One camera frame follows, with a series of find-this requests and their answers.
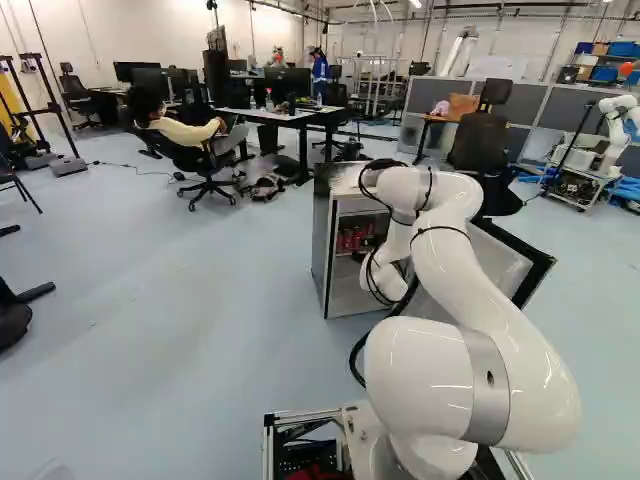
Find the white robotic arm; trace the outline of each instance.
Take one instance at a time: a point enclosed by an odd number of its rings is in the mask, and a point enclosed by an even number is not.
[[[425,190],[415,167],[389,168],[377,182],[392,215],[415,218]],[[527,452],[569,445],[581,419],[575,382],[484,274],[467,237],[466,222],[482,204],[480,185],[436,172],[430,191],[427,211],[412,227],[391,223],[378,272],[385,260],[410,253],[422,286],[458,323],[397,316],[369,335],[367,392],[395,456],[414,478],[428,480],[462,475],[476,443]],[[393,275],[377,280],[398,284]]]
[[[604,156],[617,159],[631,143],[630,136],[624,131],[624,121],[630,119],[636,130],[640,130],[638,100],[633,95],[603,98],[598,102],[598,108],[605,115],[609,128],[609,147]]]

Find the table leg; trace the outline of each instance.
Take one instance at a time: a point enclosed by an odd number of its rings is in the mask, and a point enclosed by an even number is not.
[[[418,153],[416,154],[416,159],[413,161],[414,165],[418,165],[422,162],[424,155],[422,154],[422,149],[424,148],[424,142],[427,139],[427,131],[429,130],[429,125],[431,122],[429,120],[424,121],[424,127],[422,127],[422,134],[420,135],[420,143],[418,144]]]
[[[247,160],[251,160],[252,158],[255,158],[256,154],[252,153],[249,154],[249,152],[247,151],[247,141],[243,140],[240,142],[240,158],[242,159],[242,161],[247,161]]]
[[[325,140],[324,140],[324,163],[331,162],[331,151],[333,147],[333,125],[325,126]]]
[[[307,126],[304,125],[298,130],[300,151],[298,161],[300,162],[300,174],[296,185],[304,185],[311,177],[309,176],[309,166],[307,164]]]

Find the mesh office chair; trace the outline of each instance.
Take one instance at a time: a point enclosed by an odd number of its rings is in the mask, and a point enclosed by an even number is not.
[[[62,99],[68,109],[79,113],[85,117],[85,121],[77,125],[73,125],[74,130],[82,130],[86,127],[100,127],[100,122],[91,120],[91,115],[98,113],[98,104],[94,98],[91,97],[91,92],[84,88],[80,77],[77,75],[71,75],[73,72],[73,66],[69,62],[60,62],[60,69],[62,75],[58,77],[60,84],[64,92],[62,93]]]
[[[516,171],[508,164],[507,119],[490,113],[492,105],[504,105],[511,94],[511,80],[487,78],[478,110],[460,118],[447,162],[456,171],[475,178],[484,191],[481,216],[513,215],[522,200],[509,189]]]
[[[157,130],[147,130],[133,126],[131,133],[140,138],[144,143],[151,146],[154,151],[160,152],[165,157],[171,159],[176,168],[183,172],[196,173],[204,177],[204,182],[192,185],[190,187],[182,187],[178,190],[178,197],[182,198],[184,192],[198,191],[198,194],[189,201],[189,211],[195,212],[196,203],[198,203],[206,193],[217,193],[222,195],[229,204],[235,205],[236,199],[233,195],[222,190],[220,187],[233,187],[240,196],[245,192],[245,188],[240,186],[244,172],[236,174],[234,172],[232,180],[213,180],[211,177],[224,168],[233,168],[238,163],[246,160],[241,158],[236,160],[235,152],[231,150],[224,155],[216,155],[213,149],[215,138],[209,139],[203,143],[203,148],[185,147],[172,142]]]

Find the cardboard box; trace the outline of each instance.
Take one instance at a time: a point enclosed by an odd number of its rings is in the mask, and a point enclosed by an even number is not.
[[[580,55],[576,62],[575,62],[578,66],[595,66],[598,64],[598,56],[597,55],[587,55],[585,53],[583,53],[582,55]]]
[[[609,51],[608,43],[594,43],[593,45],[593,53],[594,55],[606,55]]]
[[[578,65],[578,75],[576,80],[579,82],[586,82],[591,78],[591,72],[593,72],[592,65]]]

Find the computer monitor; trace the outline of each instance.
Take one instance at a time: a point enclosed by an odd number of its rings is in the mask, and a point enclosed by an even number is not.
[[[297,97],[311,95],[311,70],[308,68],[265,68],[264,83],[271,88],[274,103],[282,103],[287,95],[295,93]]]
[[[113,69],[116,71],[116,78],[119,82],[133,83],[131,71],[134,68],[160,68],[157,62],[113,62]]]
[[[246,60],[227,60],[227,68],[229,70],[233,70],[234,72],[246,72],[247,71],[247,61]]]
[[[426,75],[431,70],[429,62],[411,62],[409,65],[409,75]]]
[[[329,77],[338,80],[342,76],[342,65],[329,65]]]
[[[184,68],[168,68],[166,70],[174,98],[184,98],[189,87],[189,71]]]
[[[162,100],[169,100],[169,72],[163,68],[134,68],[131,70],[134,85],[155,90]]]

